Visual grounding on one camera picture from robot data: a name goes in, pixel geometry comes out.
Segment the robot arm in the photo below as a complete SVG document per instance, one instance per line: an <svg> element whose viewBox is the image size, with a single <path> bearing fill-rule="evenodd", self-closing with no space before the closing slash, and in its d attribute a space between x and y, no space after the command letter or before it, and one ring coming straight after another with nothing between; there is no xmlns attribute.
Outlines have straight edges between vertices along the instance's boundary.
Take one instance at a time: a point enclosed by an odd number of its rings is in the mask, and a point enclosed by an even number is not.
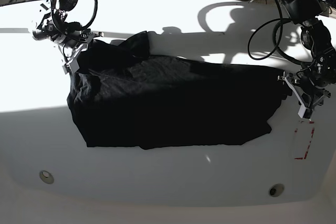
<svg viewBox="0 0 336 224"><path fill-rule="evenodd" d="M35 29L32 31L35 40L50 39L59 46L65 73L79 69L77 56L90 47L95 37L102 35L92 33L89 29L97 14L98 0L94 0L93 16L85 26L78 22L66 22L67 13L76 7L77 2L78 0L45 0L40 6Z"/></svg>
<svg viewBox="0 0 336 224"><path fill-rule="evenodd" d="M331 95L324 88L336 83L336 51L332 46L329 30L316 18L322 13L318 0L281 0L281 2L291 21L302 25L301 42L312 55L311 62L298 63L277 48L280 55L302 67L296 76L289 73L283 80L293 90L301 104L299 116L311 119L315 107L323 105L324 98ZM279 24L275 26L273 32L274 44L278 28Z"/></svg>

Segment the black cloth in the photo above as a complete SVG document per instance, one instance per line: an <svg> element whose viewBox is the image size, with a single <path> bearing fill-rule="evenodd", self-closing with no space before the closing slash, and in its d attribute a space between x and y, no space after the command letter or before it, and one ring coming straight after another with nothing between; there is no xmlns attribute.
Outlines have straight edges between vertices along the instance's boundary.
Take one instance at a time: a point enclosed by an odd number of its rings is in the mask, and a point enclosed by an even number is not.
<svg viewBox="0 0 336 224"><path fill-rule="evenodd" d="M151 56L146 32L95 41L79 66L68 105L88 147L242 145L286 97L283 70Z"/></svg>

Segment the metal bracket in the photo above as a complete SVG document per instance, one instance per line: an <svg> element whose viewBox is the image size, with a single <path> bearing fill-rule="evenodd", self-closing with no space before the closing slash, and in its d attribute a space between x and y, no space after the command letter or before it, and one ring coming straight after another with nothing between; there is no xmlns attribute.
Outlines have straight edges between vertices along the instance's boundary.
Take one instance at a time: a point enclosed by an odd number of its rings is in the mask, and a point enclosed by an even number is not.
<svg viewBox="0 0 336 224"><path fill-rule="evenodd" d="M97 37L103 37L103 33L93 33L89 29L88 32L81 34L83 43L78 43L75 47L73 48L66 48L67 53L66 55L63 55L62 58L62 67L63 71L65 74L67 73L75 73L79 70L79 65L77 62L78 56L80 55L81 52L86 51L89 49L90 43L93 41L94 38Z"/></svg>
<svg viewBox="0 0 336 224"><path fill-rule="evenodd" d="M300 94L299 89L297 88L299 82L293 77L292 73L287 74L287 76L285 77L285 82L287 83L289 88L294 92L294 94L296 95L301 104L301 107L298 112L301 118L311 120L315 107L317 105L323 105L323 100L325 99L325 97L330 97L331 95L328 90L323 89L321 90L322 92L320 96L315 95L314 97L311 97L311 102L308 103L303 99L302 95Z"/></svg>

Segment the black t-shirt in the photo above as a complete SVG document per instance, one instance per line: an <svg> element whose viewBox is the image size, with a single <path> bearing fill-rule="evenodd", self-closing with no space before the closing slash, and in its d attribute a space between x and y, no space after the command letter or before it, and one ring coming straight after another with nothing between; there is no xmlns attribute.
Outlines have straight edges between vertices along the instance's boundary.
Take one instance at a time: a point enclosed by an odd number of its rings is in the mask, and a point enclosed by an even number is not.
<svg viewBox="0 0 336 224"><path fill-rule="evenodd" d="M146 32L94 41L71 75L68 105L88 147L242 145L271 132L283 70L152 56Z"/></svg>

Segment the white table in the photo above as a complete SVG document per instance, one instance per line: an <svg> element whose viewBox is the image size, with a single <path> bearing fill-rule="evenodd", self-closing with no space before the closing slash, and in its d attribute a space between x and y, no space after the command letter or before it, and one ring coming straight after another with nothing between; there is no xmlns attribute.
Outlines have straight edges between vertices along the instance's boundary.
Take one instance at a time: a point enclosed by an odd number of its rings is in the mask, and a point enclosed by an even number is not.
<svg viewBox="0 0 336 224"><path fill-rule="evenodd" d="M314 138L304 160L292 155L299 121L295 97L284 101L269 120L271 134L243 146L86 148L66 104L69 76L60 66L60 52L27 32L38 5L0 8L0 157L17 182L83 198L205 207L300 201L319 190L336 147L335 96L317 109ZM92 7L93 0L79 0L69 20L87 22ZM274 7L230 0L99 0L91 28L105 32L102 40L113 43L153 31L153 54L295 71L298 68L282 58L253 61L246 54L252 30L276 17ZM321 19L335 44L336 20ZM254 52L272 49L271 29L256 36ZM281 47L308 60L299 33L298 27L287 25ZM336 95L335 87L329 90ZM55 183L44 184L38 176L41 170L51 172ZM278 183L284 184L284 193L270 197L269 188Z"/></svg>

